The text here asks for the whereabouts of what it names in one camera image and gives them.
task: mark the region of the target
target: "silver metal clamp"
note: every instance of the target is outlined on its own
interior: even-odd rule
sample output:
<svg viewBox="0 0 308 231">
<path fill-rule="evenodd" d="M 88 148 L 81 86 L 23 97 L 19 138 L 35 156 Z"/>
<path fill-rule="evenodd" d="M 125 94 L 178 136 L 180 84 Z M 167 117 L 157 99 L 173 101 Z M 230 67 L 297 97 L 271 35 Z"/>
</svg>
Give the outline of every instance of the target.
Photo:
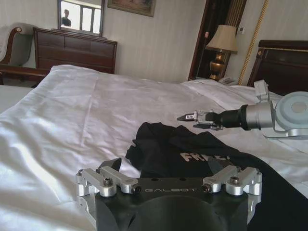
<svg viewBox="0 0 308 231">
<path fill-rule="evenodd" d="M 112 166 L 116 160 L 106 161 Z M 79 208 L 85 213 L 91 224 L 96 227 L 95 193 L 102 197 L 111 197 L 117 193 L 117 186 L 123 193 L 138 194 L 141 187 L 136 178 L 130 178 L 110 166 L 81 169 L 76 174 L 76 195 Z"/>
<path fill-rule="evenodd" d="M 211 177 L 203 178 L 202 189 L 206 193 L 218 193 L 221 185 L 226 185 L 226 192 L 230 195 L 241 196 L 248 194 L 247 223 L 255 214 L 256 204 L 261 202 L 262 173 L 253 167 L 241 171 L 236 166 L 227 166 Z"/>
</svg>

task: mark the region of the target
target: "table lamp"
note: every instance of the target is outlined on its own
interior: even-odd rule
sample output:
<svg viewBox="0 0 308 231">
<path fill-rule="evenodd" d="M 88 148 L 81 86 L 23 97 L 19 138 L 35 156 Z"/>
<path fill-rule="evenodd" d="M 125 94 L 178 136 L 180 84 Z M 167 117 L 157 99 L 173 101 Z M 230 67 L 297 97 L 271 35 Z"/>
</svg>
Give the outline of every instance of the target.
<svg viewBox="0 0 308 231">
<path fill-rule="evenodd" d="M 216 59 L 210 62 L 210 78 L 213 80 L 219 80 L 219 75 L 225 67 L 224 53 L 237 53 L 235 32 L 234 26 L 219 25 L 215 35 L 205 47 L 207 50 L 217 51 Z"/>
</svg>

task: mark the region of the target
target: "mirror frame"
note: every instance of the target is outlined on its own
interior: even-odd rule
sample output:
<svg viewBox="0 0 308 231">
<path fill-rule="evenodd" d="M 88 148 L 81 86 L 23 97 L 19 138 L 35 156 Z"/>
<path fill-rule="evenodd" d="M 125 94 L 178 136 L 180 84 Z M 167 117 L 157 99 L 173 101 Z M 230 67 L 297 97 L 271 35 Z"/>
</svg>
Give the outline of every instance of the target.
<svg viewBox="0 0 308 231">
<path fill-rule="evenodd" d="M 61 28 L 61 24 L 62 24 L 61 1 L 62 0 L 58 0 L 57 1 L 58 2 L 58 30 L 67 31 L 67 32 L 73 32 L 73 33 L 78 33 L 78 34 L 83 34 L 83 35 L 92 35 L 92 36 L 103 37 L 103 14 L 104 14 L 105 0 L 101 0 L 102 1 L 102 4 L 101 4 L 101 25 L 100 25 L 100 33 L 99 33 L 99 35 L 96 35 L 96 34 L 91 33 L 91 32 L 89 33 L 87 31 L 82 31 L 82 30 Z"/>
</svg>

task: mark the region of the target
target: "lampshade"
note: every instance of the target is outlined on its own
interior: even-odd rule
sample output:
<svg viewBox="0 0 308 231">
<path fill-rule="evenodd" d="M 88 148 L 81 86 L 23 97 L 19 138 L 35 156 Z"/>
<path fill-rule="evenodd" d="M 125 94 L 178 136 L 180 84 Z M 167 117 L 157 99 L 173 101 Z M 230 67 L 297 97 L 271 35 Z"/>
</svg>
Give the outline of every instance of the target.
<svg viewBox="0 0 308 231">
<path fill-rule="evenodd" d="M 205 48 L 237 53 L 235 31 L 236 27 L 234 26 L 219 25 L 214 37 Z"/>
</svg>

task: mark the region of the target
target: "bedspread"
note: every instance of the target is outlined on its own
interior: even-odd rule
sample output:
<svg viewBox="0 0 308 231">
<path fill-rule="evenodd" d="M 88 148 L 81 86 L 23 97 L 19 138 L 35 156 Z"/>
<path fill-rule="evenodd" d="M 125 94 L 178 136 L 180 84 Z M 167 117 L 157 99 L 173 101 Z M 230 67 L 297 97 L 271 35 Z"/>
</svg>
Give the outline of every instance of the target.
<svg viewBox="0 0 308 231">
<path fill-rule="evenodd" d="M 256 100 L 253 88 L 212 80 L 172 84 L 53 67 L 37 88 L 0 114 L 1 230 L 94 230 L 74 200 L 79 169 L 124 157 L 143 122 L 184 125 L 200 133 L 204 130 L 176 118 Z M 210 132 L 266 161 L 308 197 L 306 141 L 269 141 L 258 130 L 241 128 Z M 125 158 L 121 172 L 140 174 Z"/>
</svg>

